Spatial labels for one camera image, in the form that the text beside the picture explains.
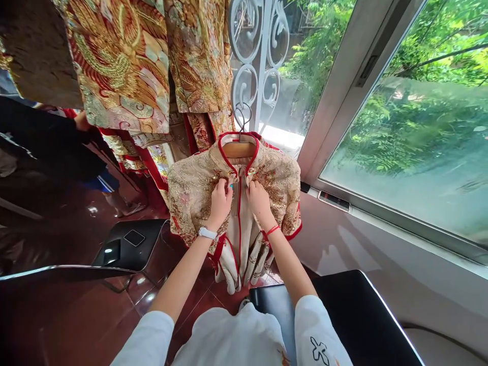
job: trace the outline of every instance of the watch strap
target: watch strap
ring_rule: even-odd
[[[198,235],[205,236],[212,240],[215,240],[215,238],[217,237],[216,232],[208,230],[205,226],[202,226],[200,230],[198,230]]]

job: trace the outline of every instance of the glass pane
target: glass pane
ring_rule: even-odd
[[[487,0],[430,0],[320,178],[488,243]]]
[[[279,68],[281,81],[275,108],[262,104],[256,131],[272,145],[298,158],[305,135],[327,82],[334,58],[346,31],[356,0],[296,0],[283,1],[290,31],[289,47],[285,62]],[[255,11],[250,4],[241,3],[241,10],[234,19],[237,45],[245,56],[251,54]],[[278,36],[278,44],[271,51],[278,60],[286,52],[286,37]],[[234,79],[242,63],[233,54],[231,59]],[[238,79],[243,84],[252,83],[251,73]],[[272,78],[264,85],[264,95],[273,94]],[[248,99],[251,88],[245,88]]]

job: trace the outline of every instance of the red bracelet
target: red bracelet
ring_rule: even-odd
[[[278,225],[274,225],[267,233],[266,236],[270,235],[273,231],[279,229],[280,227]]]

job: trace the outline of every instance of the white sleeve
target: white sleeve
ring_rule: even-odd
[[[111,366],[164,366],[174,321],[160,311],[144,315]]]
[[[295,308],[295,344],[298,366],[352,366],[322,301],[302,297]]]

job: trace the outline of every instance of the black chair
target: black chair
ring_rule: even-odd
[[[132,245],[124,237],[131,230],[135,230],[145,237],[143,242],[138,246]],[[135,220],[135,221],[120,221],[110,230],[107,238],[103,242],[100,251],[92,263],[94,267],[112,267],[122,268],[128,270],[130,275],[122,288],[116,288],[110,282],[104,281],[103,284],[114,292],[121,293],[125,291],[136,273],[142,273],[154,286],[160,287],[158,281],[151,278],[147,273],[146,268],[149,264],[151,255],[153,254],[156,243],[160,240],[164,241],[169,233],[169,220]],[[120,242],[120,259],[108,265],[104,265],[104,256],[107,246],[113,241]]]
[[[124,239],[131,230],[142,234],[145,239],[137,247]],[[142,273],[157,287],[158,281],[152,279],[146,271],[147,265],[156,244],[165,242],[169,236],[169,220],[136,220],[121,221],[110,230],[94,262],[91,265],[64,264],[51,265],[25,272],[14,273],[0,277],[0,284],[8,284],[15,280],[17,285],[36,284],[42,281],[50,282],[79,282],[103,280],[103,284],[111,290],[120,293],[127,289],[133,275]],[[104,266],[104,253],[107,245],[113,240],[120,239],[120,259]],[[126,283],[121,289],[107,282],[107,278],[127,276]]]
[[[422,366],[403,329],[368,277],[351,270],[312,280],[353,365]],[[296,365],[295,310],[285,285],[250,290],[251,302],[280,323],[292,365]]]

